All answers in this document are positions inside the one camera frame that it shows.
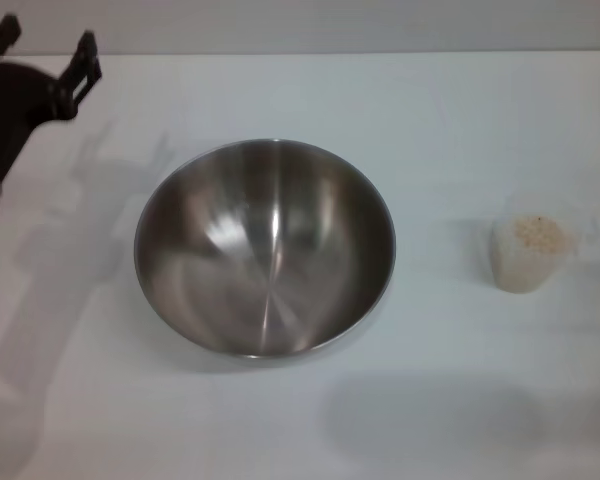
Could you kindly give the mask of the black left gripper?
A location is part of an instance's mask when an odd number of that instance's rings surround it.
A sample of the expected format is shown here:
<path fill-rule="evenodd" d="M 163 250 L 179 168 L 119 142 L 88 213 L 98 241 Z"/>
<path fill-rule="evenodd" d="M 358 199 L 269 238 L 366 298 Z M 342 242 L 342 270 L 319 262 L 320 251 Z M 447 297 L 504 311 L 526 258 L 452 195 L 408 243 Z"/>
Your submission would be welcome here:
<path fill-rule="evenodd" d="M 0 21 L 0 59 L 21 35 L 15 14 Z M 102 78 L 95 34 L 85 30 L 70 63 L 55 81 L 33 67 L 0 63 L 0 181 L 4 180 L 32 131 L 55 117 L 74 119 L 80 103 Z"/>

